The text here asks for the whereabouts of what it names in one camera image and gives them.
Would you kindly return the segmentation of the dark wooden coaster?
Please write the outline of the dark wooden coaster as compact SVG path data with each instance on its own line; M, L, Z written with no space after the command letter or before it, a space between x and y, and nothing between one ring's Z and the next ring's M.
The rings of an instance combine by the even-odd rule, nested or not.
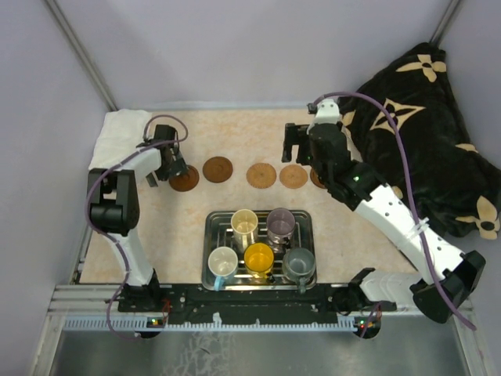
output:
M186 173L177 175L169 179L169 185L171 188L177 192L187 192L194 189L200 180L199 172L197 169L188 165L188 170Z
M211 183L223 183L233 173L232 162L226 157L211 157L203 166L203 175Z
M324 190L326 187L320 182L318 174L315 172L315 170L312 168L309 173L310 180L312 183L317 186L318 188Z

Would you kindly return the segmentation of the woven rattan coaster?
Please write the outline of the woven rattan coaster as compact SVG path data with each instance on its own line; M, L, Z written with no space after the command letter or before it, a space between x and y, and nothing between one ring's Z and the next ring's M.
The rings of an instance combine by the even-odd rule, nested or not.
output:
M248 168L246 179L253 188L267 189L276 181L276 170L268 163L256 163Z
M286 188L299 189L308 181L308 174L299 165L287 165L281 170L279 180Z

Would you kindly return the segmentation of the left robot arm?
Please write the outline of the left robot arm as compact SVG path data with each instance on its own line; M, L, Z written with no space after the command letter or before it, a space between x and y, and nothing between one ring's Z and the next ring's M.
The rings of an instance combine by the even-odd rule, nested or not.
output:
M154 269L147 260L139 239L140 217L138 184L146 181L155 187L161 181L188 172L180 150L177 130L157 125L154 134L131 147L105 154L99 147L88 173L86 215L93 230L103 235L115 254L128 287L139 287L135 301L148 311L163 301L160 288L150 284Z

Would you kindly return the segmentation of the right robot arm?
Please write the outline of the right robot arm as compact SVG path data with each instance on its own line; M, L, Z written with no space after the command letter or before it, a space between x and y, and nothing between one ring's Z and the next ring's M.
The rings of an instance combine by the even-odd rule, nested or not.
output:
M478 251L464 252L412 212L369 164L351 158L347 138L334 124L285 126L283 162L309 165L332 198L371 222L412 263L421 278L410 286L416 307L443 324L476 289L485 268Z

